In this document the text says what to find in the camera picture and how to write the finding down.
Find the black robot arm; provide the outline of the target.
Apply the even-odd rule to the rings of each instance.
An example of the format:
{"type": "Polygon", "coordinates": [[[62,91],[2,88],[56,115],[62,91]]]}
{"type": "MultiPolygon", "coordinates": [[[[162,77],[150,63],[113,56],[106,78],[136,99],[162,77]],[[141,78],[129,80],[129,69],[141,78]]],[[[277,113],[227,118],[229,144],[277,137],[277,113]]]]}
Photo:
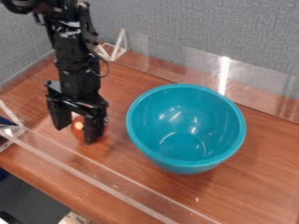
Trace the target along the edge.
{"type": "Polygon", "coordinates": [[[45,27],[54,51],[58,79],[45,82],[46,105],[57,130],[70,125],[73,113],[82,116],[82,137],[92,144],[102,136],[108,123],[108,102],[100,96],[98,33],[89,15],[89,0],[1,0],[14,14],[32,14],[45,27]]]}

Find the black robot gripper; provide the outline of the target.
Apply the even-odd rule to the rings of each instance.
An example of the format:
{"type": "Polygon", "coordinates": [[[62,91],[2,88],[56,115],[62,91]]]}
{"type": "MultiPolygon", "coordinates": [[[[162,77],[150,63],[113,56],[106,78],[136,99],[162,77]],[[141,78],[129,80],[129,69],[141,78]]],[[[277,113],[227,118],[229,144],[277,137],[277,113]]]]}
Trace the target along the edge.
{"type": "Polygon", "coordinates": [[[78,35],[56,35],[52,46],[58,79],[45,84],[50,120],[61,130],[70,124],[72,112],[84,115],[84,142],[93,144],[108,125],[108,102],[98,94],[101,58],[78,35]]]}

